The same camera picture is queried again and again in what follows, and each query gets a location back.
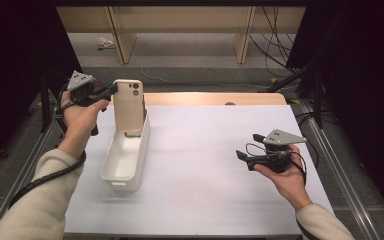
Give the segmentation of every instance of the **white tabletop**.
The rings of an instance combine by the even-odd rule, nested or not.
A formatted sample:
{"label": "white tabletop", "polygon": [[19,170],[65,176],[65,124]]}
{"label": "white tabletop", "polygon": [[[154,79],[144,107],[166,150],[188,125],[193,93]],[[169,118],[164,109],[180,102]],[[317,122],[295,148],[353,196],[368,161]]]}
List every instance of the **white tabletop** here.
{"label": "white tabletop", "polygon": [[[280,129],[301,136],[287,105],[147,106],[151,133],[141,185],[115,192],[100,173],[115,132],[112,106],[98,118],[66,214],[66,233],[127,236],[297,235],[294,209],[273,184],[249,172],[235,150],[252,134]],[[333,212],[305,144],[307,190]],[[252,149],[253,153],[261,150]]]}

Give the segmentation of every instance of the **hand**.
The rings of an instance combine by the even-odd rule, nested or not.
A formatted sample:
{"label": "hand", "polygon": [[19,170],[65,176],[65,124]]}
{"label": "hand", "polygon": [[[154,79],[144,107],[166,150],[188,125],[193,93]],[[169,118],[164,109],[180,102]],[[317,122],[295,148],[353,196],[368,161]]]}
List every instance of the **hand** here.
{"label": "hand", "polygon": [[[70,92],[62,95],[61,102],[70,98]],[[108,106],[107,100],[100,100],[88,107],[77,105],[70,106],[64,110],[64,121],[67,132],[58,149],[80,159],[86,144],[90,138],[91,131],[96,125],[98,113]]]}
{"label": "hand", "polygon": [[[301,157],[298,155],[299,148],[293,144],[290,144],[289,148],[293,152],[291,154],[292,160],[302,167]],[[289,169],[283,173],[275,173],[261,164],[256,164],[254,169],[270,179],[280,195],[286,198],[295,210],[299,210],[313,203],[305,190],[304,178],[295,166],[291,165]]]}

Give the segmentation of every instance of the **white storage box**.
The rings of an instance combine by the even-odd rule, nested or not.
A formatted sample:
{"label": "white storage box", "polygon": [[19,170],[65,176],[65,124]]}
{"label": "white storage box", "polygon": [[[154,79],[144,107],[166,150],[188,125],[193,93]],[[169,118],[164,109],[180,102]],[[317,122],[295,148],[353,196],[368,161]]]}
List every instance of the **white storage box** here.
{"label": "white storage box", "polygon": [[114,190],[134,191],[139,187],[150,130],[146,114],[141,136],[126,137],[125,133],[115,132],[101,171],[102,179]]}

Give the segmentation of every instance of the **sleeve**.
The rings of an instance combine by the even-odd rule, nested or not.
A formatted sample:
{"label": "sleeve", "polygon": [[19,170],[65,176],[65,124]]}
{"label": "sleeve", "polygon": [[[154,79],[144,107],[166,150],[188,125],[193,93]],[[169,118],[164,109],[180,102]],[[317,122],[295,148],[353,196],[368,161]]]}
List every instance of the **sleeve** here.
{"label": "sleeve", "polygon": [[[33,180],[65,169],[78,160],[54,149],[38,161]],[[62,239],[65,212],[83,167],[46,182],[18,200],[0,220],[1,239]]]}
{"label": "sleeve", "polygon": [[304,239],[354,239],[339,219],[318,204],[298,210],[296,218]]}

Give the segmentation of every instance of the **phone case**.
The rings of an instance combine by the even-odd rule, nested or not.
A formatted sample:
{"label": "phone case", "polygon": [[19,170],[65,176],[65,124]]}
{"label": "phone case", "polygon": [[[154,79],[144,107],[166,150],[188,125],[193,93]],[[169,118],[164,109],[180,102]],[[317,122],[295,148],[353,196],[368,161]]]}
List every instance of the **phone case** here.
{"label": "phone case", "polygon": [[118,88],[113,98],[116,130],[125,133],[141,131],[145,111],[142,82],[118,79],[114,84]]}

